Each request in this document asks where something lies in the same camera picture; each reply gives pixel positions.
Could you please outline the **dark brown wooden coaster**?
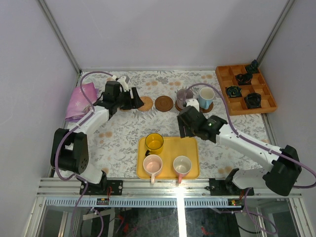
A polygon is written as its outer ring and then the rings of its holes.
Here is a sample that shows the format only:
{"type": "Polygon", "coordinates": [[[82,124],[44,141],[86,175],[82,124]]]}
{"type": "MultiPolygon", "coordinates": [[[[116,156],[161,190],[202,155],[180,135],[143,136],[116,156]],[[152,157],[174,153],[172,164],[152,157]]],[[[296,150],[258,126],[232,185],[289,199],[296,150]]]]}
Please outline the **dark brown wooden coaster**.
{"type": "Polygon", "coordinates": [[[207,109],[200,107],[199,111],[202,113],[209,113],[210,111],[212,111],[213,107],[214,107],[214,103],[212,102],[207,109]]]}
{"type": "Polygon", "coordinates": [[[186,103],[176,101],[175,107],[178,111],[182,111],[186,107],[186,103]]]}
{"type": "Polygon", "coordinates": [[[173,100],[168,96],[160,96],[155,100],[155,108],[161,112],[168,112],[173,108],[173,100]]]}

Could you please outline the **purple mug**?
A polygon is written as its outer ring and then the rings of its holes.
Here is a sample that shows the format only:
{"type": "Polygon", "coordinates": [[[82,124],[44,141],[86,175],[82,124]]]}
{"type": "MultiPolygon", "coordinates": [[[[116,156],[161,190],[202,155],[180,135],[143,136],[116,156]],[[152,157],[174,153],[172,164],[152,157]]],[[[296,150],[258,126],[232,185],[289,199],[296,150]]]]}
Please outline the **purple mug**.
{"type": "Polygon", "coordinates": [[[187,90],[187,89],[180,89],[177,91],[176,93],[176,101],[178,102],[183,102],[185,103],[186,102],[186,99],[191,99],[193,98],[193,93],[192,91],[190,90],[187,90]]]}

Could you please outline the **blue mug cream inside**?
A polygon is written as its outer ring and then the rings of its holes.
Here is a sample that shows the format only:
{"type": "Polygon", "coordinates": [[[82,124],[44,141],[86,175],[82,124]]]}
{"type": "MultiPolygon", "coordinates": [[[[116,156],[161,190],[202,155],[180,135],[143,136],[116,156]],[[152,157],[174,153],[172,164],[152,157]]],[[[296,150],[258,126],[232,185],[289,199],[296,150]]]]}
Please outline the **blue mug cream inside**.
{"type": "Polygon", "coordinates": [[[198,102],[199,106],[207,109],[215,98],[214,90],[210,87],[203,87],[199,91],[198,102]]]}

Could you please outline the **cream mug pink handle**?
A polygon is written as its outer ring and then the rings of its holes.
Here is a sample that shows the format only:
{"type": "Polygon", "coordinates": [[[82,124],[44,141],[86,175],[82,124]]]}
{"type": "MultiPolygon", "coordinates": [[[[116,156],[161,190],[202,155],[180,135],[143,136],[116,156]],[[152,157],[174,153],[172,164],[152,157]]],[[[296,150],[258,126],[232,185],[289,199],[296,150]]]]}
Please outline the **cream mug pink handle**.
{"type": "Polygon", "coordinates": [[[178,184],[181,184],[182,179],[191,171],[192,163],[186,156],[178,156],[173,161],[173,169],[177,174],[178,184]]]}

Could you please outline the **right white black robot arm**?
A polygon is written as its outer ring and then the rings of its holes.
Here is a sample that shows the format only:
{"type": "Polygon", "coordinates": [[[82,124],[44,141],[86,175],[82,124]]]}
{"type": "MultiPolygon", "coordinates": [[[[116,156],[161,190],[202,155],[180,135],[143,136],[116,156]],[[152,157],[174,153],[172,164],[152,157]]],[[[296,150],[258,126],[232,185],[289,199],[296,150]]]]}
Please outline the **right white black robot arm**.
{"type": "Polygon", "coordinates": [[[231,195],[242,189],[265,186],[280,196],[290,194],[302,169],[295,148],[273,146],[233,131],[226,120],[212,115],[206,118],[193,106],[184,108],[177,116],[180,136],[198,137],[215,144],[225,145],[261,165],[261,169],[238,170],[225,182],[231,195]]]}

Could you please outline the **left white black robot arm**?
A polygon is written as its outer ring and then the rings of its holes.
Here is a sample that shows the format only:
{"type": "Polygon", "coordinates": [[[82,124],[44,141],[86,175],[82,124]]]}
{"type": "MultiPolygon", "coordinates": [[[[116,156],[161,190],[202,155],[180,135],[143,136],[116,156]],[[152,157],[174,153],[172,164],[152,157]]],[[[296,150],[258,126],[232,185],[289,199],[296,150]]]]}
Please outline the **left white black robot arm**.
{"type": "Polygon", "coordinates": [[[89,161],[88,138],[120,110],[138,109],[144,105],[136,87],[129,88],[121,79],[108,81],[102,99],[93,103],[92,110],[71,129],[55,131],[50,163],[58,172],[71,172],[91,183],[91,189],[98,195],[108,189],[108,182],[102,170],[89,161]]]}

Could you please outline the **yellow plastic tray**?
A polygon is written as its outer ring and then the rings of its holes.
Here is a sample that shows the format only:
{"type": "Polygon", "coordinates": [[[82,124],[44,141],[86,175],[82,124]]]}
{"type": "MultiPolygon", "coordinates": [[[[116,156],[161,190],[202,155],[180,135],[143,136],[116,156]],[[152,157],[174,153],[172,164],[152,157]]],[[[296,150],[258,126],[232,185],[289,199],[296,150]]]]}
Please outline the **yellow plastic tray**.
{"type": "MultiPolygon", "coordinates": [[[[140,179],[150,179],[150,176],[143,168],[143,161],[147,148],[145,138],[141,138],[138,143],[138,157],[136,174],[140,179]]],[[[186,156],[192,163],[191,171],[185,176],[185,179],[196,179],[199,177],[199,158],[198,144],[195,138],[164,137],[162,152],[159,154],[162,159],[162,172],[158,179],[176,179],[177,175],[173,169],[173,161],[178,156],[186,156]]]]}

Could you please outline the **black object in tray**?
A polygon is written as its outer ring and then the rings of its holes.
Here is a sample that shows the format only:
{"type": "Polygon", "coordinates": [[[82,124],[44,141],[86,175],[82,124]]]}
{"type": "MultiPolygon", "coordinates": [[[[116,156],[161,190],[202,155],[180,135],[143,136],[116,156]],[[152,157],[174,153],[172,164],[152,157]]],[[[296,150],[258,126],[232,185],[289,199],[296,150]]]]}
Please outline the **black object in tray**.
{"type": "Polygon", "coordinates": [[[244,100],[248,109],[261,108],[261,94],[259,93],[249,93],[244,100]]]}
{"type": "Polygon", "coordinates": [[[229,98],[237,98],[242,96],[242,89],[239,86],[229,86],[226,88],[226,94],[229,98]]]}
{"type": "Polygon", "coordinates": [[[253,78],[252,73],[238,74],[235,76],[235,79],[238,85],[250,85],[252,78],[253,78]]]}
{"type": "Polygon", "coordinates": [[[253,60],[249,65],[245,67],[245,69],[247,70],[248,73],[251,73],[251,74],[259,73],[257,60],[256,59],[253,60]]]}

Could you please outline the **pink mug left front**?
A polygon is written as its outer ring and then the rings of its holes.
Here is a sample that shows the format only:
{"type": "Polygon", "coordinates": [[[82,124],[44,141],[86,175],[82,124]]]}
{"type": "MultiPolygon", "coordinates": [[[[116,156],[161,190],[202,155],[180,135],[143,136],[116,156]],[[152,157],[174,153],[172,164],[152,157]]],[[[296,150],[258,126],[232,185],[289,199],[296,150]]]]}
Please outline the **pink mug left front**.
{"type": "Polygon", "coordinates": [[[158,155],[148,155],[143,161],[143,168],[150,177],[151,184],[155,183],[155,178],[162,172],[163,162],[158,155]]]}

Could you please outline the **orange compartment tray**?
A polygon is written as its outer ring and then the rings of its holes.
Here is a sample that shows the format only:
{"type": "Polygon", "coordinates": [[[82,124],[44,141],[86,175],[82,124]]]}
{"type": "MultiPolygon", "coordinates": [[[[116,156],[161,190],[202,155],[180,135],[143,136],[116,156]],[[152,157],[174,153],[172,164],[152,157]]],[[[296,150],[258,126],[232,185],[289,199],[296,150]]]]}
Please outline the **orange compartment tray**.
{"type": "Polygon", "coordinates": [[[239,74],[245,74],[245,67],[245,65],[218,66],[215,71],[223,97],[228,105],[230,115],[237,116],[274,112],[277,109],[277,104],[260,70],[253,74],[252,80],[249,84],[240,85],[238,83],[236,76],[239,74]],[[227,94],[227,88],[231,86],[239,87],[241,89],[241,96],[230,97],[227,94]],[[251,93],[261,95],[261,107],[248,108],[245,97],[251,93]]]}

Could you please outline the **black object in tray front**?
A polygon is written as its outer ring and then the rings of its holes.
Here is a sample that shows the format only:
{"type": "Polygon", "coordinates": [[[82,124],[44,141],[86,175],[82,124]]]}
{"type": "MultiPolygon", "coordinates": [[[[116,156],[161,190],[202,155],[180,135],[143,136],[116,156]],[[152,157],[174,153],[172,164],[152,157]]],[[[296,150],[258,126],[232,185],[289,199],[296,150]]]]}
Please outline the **black object in tray front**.
{"type": "Polygon", "coordinates": [[[259,93],[249,93],[244,100],[248,109],[261,108],[261,94],[259,93]]]}

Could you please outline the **black object in tray middle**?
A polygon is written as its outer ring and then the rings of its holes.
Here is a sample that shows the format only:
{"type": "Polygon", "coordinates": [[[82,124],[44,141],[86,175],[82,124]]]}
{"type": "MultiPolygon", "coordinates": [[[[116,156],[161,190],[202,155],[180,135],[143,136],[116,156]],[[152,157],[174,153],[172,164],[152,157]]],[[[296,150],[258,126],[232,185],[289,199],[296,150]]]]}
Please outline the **black object in tray middle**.
{"type": "Polygon", "coordinates": [[[238,74],[235,76],[235,79],[238,85],[250,85],[252,78],[253,78],[252,73],[238,74]]]}

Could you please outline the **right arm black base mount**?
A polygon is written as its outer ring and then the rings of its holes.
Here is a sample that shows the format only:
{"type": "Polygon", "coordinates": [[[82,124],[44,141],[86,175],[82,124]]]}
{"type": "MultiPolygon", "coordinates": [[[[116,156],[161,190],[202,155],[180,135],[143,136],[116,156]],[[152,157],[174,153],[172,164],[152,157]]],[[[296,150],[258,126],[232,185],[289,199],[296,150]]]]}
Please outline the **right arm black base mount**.
{"type": "Polygon", "coordinates": [[[241,172],[244,175],[249,170],[243,170],[239,168],[234,168],[225,178],[225,180],[219,180],[216,178],[208,179],[208,186],[205,186],[204,189],[208,190],[212,196],[241,196],[244,195],[247,188],[240,189],[234,182],[233,178],[237,177],[237,173],[241,172]]]}

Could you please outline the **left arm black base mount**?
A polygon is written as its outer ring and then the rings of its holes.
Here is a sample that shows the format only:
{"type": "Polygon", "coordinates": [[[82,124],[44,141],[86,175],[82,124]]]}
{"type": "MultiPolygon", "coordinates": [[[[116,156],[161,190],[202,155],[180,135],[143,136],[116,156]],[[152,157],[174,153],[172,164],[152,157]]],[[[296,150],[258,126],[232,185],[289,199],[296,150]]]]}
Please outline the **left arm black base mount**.
{"type": "Polygon", "coordinates": [[[85,195],[121,196],[123,190],[122,180],[108,180],[107,174],[102,171],[101,181],[98,184],[88,183],[85,195]]]}

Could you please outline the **aluminium front rail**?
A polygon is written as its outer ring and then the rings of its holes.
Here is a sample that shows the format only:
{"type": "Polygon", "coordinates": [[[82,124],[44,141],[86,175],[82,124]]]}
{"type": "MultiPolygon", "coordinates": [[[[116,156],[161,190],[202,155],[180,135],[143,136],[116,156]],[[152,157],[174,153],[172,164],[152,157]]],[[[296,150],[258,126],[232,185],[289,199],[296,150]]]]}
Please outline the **aluminium front rail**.
{"type": "MultiPolygon", "coordinates": [[[[206,198],[211,193],[205,187],[208,179],[184,180],[181,184],[175,180],[158,180],[151,184],[148,180],[138,178],[121,178],[123,181],[122,197],[125,198],[206,198]]],[[[78,197],[81,182],[77,179],[62,181],[58,178],[42,178],[37,190],[37,197],[78,197]]]]}

